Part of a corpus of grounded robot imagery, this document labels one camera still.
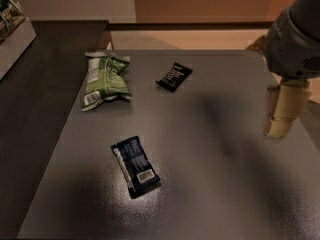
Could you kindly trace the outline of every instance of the green chip bag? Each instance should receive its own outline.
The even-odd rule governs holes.
[[[106,52],[85,54],[88,60],[87,86],[81,110],[88,111],[117,97],[130,99],[132,94],[121,74],[130,62]]]

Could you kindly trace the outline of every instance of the barcode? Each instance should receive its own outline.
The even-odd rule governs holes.
[[[147,180],[150,180],[154,177],[154,173],[151,169],[145,171],[145,172],[142,172],[142,173],[139,173],[137,174],[137,177],[138,177],[138,180],[140,183],[143,183]]]
[[[88,106],[90,104],[95,103],[99,99],[100,99],[100,93],[98,91],[93,92],[84,97],[84,104]]]

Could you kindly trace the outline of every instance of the small black wrapper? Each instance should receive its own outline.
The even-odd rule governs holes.
[[[160,180],[149,162],[138,136],[111,146],[118,158],[131,195],[145,193],[146,188]]]
[[[164,76],[164,78],[160,81],[156,81],[156,83],[163,88],[174,92],[192,71],[193,70],[190,68],[174,63],[172,69]]]

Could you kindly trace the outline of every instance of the white box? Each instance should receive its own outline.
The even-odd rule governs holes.
[[[0,45],[0,80],[36,37],[30,18]]]

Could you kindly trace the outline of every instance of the white wall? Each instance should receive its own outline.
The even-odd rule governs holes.
[[[32,20],[136,22],[134,0],[19,0]]]

